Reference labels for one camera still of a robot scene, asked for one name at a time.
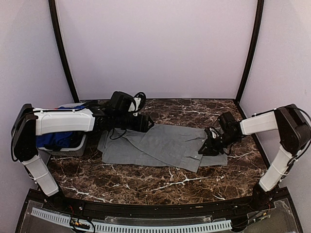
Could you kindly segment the grey button shirt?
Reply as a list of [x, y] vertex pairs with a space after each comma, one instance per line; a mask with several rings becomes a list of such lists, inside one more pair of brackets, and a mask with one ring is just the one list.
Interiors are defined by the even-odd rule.
[[226, 166], [227, 155], [203, 156], [204, 129], [156, 124], [148, 132], [104, 131], [97, 149], [107, 164], [172, 166], [197, 172], [204, 166]]

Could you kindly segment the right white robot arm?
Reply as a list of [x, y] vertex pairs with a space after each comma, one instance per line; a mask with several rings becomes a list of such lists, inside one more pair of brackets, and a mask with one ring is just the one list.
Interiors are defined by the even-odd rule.
[[207, 135], [198, 153], [203, 156], [228, 154], [233, 144], [251, 135], [273, 133], [278, 148], [266, 173], [258, 182], [259, 189], [272, 191], [311, 146], [311, 116], [295, 104], [289, 104], [237, 120], [231, 112], [217, 118], [220, 129], [205, 129]]

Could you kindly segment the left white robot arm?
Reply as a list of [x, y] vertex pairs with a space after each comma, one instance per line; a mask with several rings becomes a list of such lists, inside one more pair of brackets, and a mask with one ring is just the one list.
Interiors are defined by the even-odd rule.
[[115, 129], [146, 133], [154, 122], [150, 116], [139, 113], [145, 103], [143, 92], [131, 96], [115, 91], [104, 104], [88, 101], [63, 109], [34, 108], [31, 104], [24, 104], [11, 129], [11, 159], [24, 165], [41, 191], [50, 197], [50, 205], [63, 212], [69, 202], [60, 194], [61, 188], [41, 159], [36, 138], [49, 133], [109, 132]]

